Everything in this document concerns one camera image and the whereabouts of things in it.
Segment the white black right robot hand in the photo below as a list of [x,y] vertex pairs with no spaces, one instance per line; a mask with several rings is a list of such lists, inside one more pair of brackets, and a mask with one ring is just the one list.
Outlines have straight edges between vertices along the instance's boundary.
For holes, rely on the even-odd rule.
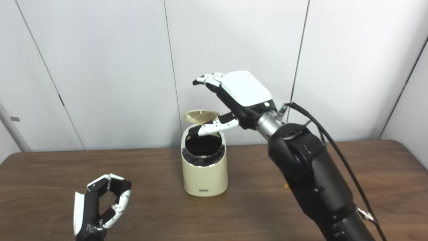
[[207,87],[230,112],[190,128],[190,137],[207,136],[241,127],[244,130],[256,130],[269,140],[282,126],[280,120],[274,119],[277,108],[272,94],[248,71],[205,74],[196,78],[192,84]]

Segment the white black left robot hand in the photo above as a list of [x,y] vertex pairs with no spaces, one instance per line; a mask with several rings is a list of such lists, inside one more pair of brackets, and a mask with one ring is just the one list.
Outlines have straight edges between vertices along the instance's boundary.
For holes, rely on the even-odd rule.
[[[85,194],[75,192],[73,230],[76,241],[103,241],[109,230],[123,215],[130,200],[132,183],[109,173],[87,184]],[[100,198],[107,192],[115,195],[115,202],[102,214]]]

